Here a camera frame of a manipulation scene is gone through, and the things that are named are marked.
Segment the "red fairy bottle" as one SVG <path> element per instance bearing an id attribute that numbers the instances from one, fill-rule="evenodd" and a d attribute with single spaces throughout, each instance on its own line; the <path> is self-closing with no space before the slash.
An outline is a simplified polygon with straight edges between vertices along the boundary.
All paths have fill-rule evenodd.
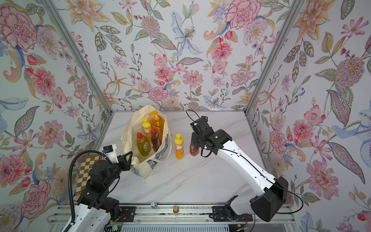
<path id="1" fill-rule="evenodd" d="M 157 130 L 155 128 L 151 129 L 150 138 L 153 145 L 153 150 L 157 152 L 161 146 L 161 139 L 158 136 Z"/>
<path id="2" fill-rule="evenodd" d="M 190 144 L 190 154 L 191 156 L 197 156 L 199 154 L 200 147 L 198 143 L 196 142 L 191 142 Z"/>

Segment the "green Fairy dish soap bottle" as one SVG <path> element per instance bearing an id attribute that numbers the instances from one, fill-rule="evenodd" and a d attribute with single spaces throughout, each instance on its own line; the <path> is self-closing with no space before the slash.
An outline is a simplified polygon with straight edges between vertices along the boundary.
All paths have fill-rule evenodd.
<path id="1" fill-rule="evenodd" d="M 147 157 L 151 152 L 148 138 L 140 132 L 137 133 L 137 148 L 143 157 Z"/>

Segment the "orange bottle yellow cap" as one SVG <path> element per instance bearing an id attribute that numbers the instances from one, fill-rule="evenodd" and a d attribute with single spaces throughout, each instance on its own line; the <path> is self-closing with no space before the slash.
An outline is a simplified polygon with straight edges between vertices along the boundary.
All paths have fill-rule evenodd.
<path id="1" fill-rule="evenodd" d="M 174 139 L 176 158 L 182 160 L 184 157 L 184 139 L 181 134 L 177 134 Z"/>
<path id="2" fill-rule="evenodd" d="M 147 139 L 150 141 L 151 140 L 152 126 L 151 126 L 151 123 L 149 122 L 148 118 L 143 118 L 142 127 L 145 131 Z"/>

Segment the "cream canvas shopping bag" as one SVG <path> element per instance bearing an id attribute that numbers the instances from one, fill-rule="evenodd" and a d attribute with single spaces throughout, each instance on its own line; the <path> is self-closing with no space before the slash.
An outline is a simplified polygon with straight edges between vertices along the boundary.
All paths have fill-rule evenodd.
<path id="1" fill-rule="evenodd" d="M 132 158 L 128 159 L 131 171 L 143 178 L 147 178 L 152 172 L 156 164 L 164 162 L 171 154 L 172 142 L 171 131 L 166 115 L 158 112 L 161 119 L 164 120 L 163 136 L 161 137 L 161 145 L 157 151 L 150 151 L 147 156 L 143 156 L 137 146 L 137 133 L 145 135 L 143 128 L 143 119 L 151 120 L 153 116 L 150 114 L 155 112 L 156 108 L 151 105 L 146 105 L 134 113 L 126 124 L 123 135 L 121 136 L 122 153 L 132 152 Z"/>

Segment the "red Fairy bottle front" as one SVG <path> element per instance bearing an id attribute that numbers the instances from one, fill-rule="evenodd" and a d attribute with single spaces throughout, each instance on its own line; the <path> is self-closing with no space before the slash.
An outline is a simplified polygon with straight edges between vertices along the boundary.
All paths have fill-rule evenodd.
<path id="1" fill-rule="evenodd" d="M 161 139 L 158 136 L 157 130 L 155 128 L 151 129 L 150 138 L 153 145 L 153 150 L 157 152 L 161 146 Z"/>

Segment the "orange bottle yellow cap front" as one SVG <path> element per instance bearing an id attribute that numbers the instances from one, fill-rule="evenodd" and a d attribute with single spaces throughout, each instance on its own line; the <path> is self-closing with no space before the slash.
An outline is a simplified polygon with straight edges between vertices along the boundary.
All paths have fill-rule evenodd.
<path id="1" fill-rule="evenodd" d="M 143 118 L 142 127 L 145 131 L 147 139 L 150 141 L 151 140 L 152 126 L 151 126 L 151 123 L 149 122 L 148 118 Z"/>

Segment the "large orange pump soap bottle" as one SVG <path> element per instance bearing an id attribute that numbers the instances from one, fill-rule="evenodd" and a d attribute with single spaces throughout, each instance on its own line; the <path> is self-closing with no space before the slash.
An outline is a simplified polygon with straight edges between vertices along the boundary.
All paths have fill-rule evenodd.
<path id="1" fill-rule="evenodd" d="M 160 140 L 162 140 L 163 129 L 164 129 L 164 119 L 158 115 L 157 111 L 153 111 L 152 113 L 149 114 L 149 116 L 150 116 L 149 123 L 151 124 L 150 130 L 155 129 L 158 137 L 160 138 Z"/>

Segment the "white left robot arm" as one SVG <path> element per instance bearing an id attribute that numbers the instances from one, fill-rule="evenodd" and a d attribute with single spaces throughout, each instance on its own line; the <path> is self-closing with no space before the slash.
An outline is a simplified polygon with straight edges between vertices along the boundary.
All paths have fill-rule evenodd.
<path id="1" fill-rule="evenodd" d="M 79 157 L 88 153 L 100 155 L 103 160 L 94 163 L 90 169 L 90 179 L 75 204 L 72 191 L 73 166 Z M 117 163 L 113 163 L 105 154 L 96 150 L 85 150 L 75 156 L 68 172 L 71 219 L 63 229 L 65 232 L 106 232 L 108 225 L 124 215 L 119 200 L 108 195 L 110 186 L 120 179 L 120 174 L 130 170 L 132 156 L 131 151 L 120 155 Z"/>

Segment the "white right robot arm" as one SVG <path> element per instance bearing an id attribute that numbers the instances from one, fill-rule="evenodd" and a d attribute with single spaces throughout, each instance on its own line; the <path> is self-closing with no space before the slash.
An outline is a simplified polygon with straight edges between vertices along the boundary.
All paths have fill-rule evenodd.
<path id="1" fill-rule="evenodd" d="M 214 131 L 207 117 L 202 116 L 190 125 L 192 145 L 222 158 L 253 190 L 253 193 L 233 196 L 226 203 L 227 211 L 235 215 L 255 214 L 265 222 L 271 221 L 286 202 L 288 181 L 283 177 L 276 178 L 258 166 L 224 130 Z"/>

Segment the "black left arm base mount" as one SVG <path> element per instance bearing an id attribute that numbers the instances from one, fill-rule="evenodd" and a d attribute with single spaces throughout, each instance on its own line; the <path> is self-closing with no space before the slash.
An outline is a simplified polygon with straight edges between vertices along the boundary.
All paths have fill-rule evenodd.
<path id="1" fill-rule="evenodd" d="M 135 206 L 121 206 L 119 201 L 114 199 L 113 206 L 110 209 L 111 219 L 113 222 L 134 222 Z"/>

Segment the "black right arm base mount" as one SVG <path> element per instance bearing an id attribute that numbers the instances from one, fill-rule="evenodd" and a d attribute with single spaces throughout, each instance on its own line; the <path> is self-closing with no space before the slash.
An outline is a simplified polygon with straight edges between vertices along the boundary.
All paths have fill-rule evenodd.
<path id="1" fill-rule="evenodd" d="M 231 208 L 231 203 L 235 200 L 238 195 L 230 198 L 223 206 L 213 206 L 212 213 L 209 214 L 214 222 L 252 222 L 253 217 L 251 214 L 237 215 Z"/>

